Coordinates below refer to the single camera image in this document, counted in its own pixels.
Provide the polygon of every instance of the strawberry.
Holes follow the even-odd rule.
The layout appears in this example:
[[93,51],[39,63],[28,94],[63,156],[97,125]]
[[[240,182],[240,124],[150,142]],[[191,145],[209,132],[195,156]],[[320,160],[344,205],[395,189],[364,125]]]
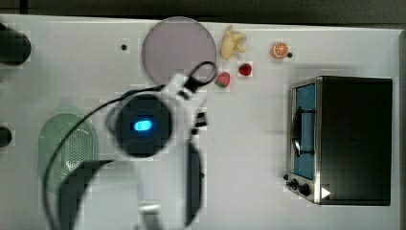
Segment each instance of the strawberry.
[[215,84],[218,85],[220,88],[225,88],[230,83],[230,74],[227,72],[221,73],[217,79],[215,80]]
[[239,66],[238,71],[243,76],[250,76],[252,69],[250,64],[245,63]]

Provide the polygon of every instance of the orange slice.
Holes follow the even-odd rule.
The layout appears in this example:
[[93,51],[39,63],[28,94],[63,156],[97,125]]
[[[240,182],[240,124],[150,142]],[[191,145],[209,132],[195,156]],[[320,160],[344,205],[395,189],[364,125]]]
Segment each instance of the orange slice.
[[276,59],[281,59],[286,57],[288,52],[287,45],[284,43],[277,43],[271,47],[271,56]]

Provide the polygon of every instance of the microwave window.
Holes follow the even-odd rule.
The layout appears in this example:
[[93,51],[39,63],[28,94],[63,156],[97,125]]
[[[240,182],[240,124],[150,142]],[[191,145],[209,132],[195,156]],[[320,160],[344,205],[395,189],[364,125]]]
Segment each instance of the microwave window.
[[[316,87],[310,84],[296,88],[296,112],[314,111],[316,109]],[[314,177],[314,122],[315,113],[302,112],[299,154],[295,154],[293,173],[313,180]]]

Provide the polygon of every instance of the gray plate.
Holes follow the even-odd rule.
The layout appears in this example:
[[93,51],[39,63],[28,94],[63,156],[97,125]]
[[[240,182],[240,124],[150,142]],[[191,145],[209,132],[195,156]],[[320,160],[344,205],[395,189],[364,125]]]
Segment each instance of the gray plate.
[[[153,27],[143,44],[143,64],[156,84],[167,84],[175,73],[188,75],[198,63],[215,63],[216,50],[207,29],[187,17],[170,17]],[[213,69],[202,66],[194,75],[199,81],[212,78]]]

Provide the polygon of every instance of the white tabletop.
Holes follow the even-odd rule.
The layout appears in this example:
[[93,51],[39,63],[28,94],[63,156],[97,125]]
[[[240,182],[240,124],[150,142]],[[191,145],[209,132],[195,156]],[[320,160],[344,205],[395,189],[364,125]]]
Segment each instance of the white tabletop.
[[[141,47],[158,21],[0,15],[33,44],[29,61],[0,65],[0,123],[14,139],[0,149],[0,229],[45,229],[37,175],[38,134],[61,106],[86,113],[136,87],[148,86]],[[217,50],[229,24],[203,23]],[[225,61],[231,85],[207,87],[209,126],[198,144],[206,173],[204,207],[191,229],[398,229],[399,130],[397,30],[233,24],[247,34],[245,54]],[[276,63],[270,44],[285,41],[294,57]],[[126,44],[129,49],[122,51]],[[253,61],[253,77],[238,78],[239,61]],[[321,75],[394,80],[394,154],[389,207],[315,206],[288,192],[287,92],[293,82]],[[117,150],[105,132],[105,109],[91,118],[100,158]]]

